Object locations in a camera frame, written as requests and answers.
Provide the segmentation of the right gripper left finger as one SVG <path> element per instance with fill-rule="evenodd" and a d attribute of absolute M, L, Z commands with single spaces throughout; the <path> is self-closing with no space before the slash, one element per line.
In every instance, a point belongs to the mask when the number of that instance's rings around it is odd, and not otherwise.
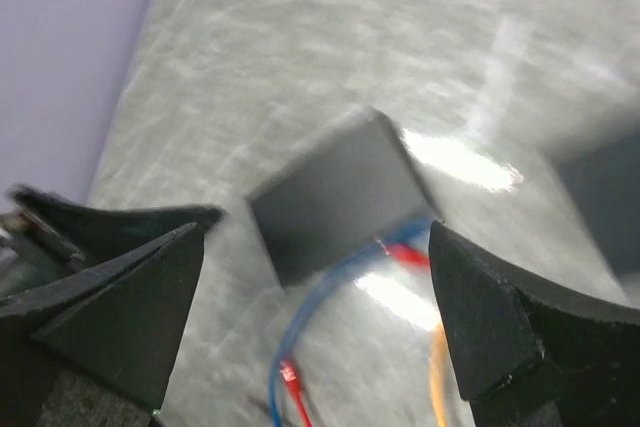
<path fill-rule="evenodd" d="M 146 426 L 163 404 L 204 234 L 179 227 L 1 302 L 4 426 Z"/>

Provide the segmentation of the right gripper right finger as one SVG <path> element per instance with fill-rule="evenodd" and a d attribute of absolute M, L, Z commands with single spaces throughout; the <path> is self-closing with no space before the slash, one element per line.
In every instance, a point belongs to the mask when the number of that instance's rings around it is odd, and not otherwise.
<path fill-rule="evenodd" d="M 478 426 L 636 426 L 639 312 L 511 264 L 434 223 L 432 281 Z"/>

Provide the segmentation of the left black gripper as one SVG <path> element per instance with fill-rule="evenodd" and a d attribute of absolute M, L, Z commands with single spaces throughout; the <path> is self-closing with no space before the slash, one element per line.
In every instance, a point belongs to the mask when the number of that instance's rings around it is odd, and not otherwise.
<path fill-rule="evenodd" d="M 75 267 L 119 257 L 184 225 L 206 233 L 223 218 L 214 205 L 99 210 L 28 185 L 13 186 L 8 198 L 16 206 L 4 217 L 12 240 Z"/>

